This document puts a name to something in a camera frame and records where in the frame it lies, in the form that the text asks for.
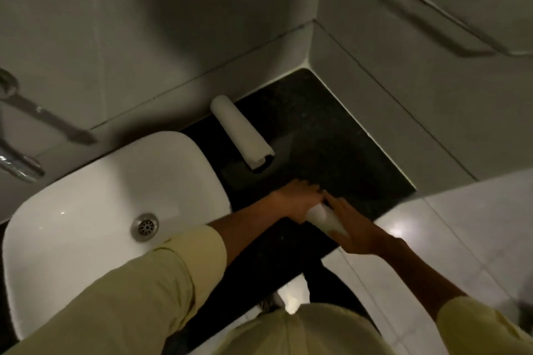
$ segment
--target person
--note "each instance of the person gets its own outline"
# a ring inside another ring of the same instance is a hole
[[[529,335],[469,298],[403,240],[388,235],[345,199],[298,180],[110,271],[7,353],[159,355],[165,338],[194,316],[248,244],[282,217],[303,223],[324,197],[348,234],[333,233],[332,238],[348,253],[378,255],[388,262],[435,320],[450,354],[533,354]],[[316,278],[320,275],[310,275],[310,291]],[[260,315],[230,332],[216,353],[393,354],[364,310],[334,303],[302,305],[294,315],[283,309]]]

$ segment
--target sink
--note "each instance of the sink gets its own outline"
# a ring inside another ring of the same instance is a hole
[[[230,211],[206,157],[178,132],[146,136],[56,181],[20,207],[5,232],[17,336],[111,269]]]

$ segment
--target faucet handle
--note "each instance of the faucet handle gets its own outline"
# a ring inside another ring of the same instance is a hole
[[[7,70],[0,68],[0,100],[7,100],[17,94],[19,81]]]

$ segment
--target chrome faucet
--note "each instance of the chrome faucet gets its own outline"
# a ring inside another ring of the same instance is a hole
[[[17,79],[0,68],[0,99],[10,98],[18,89]],[[36,159],[24,156],[4,139],[0,139],[0,169],[27,182],[36,182],[44,176],[44,170]]]

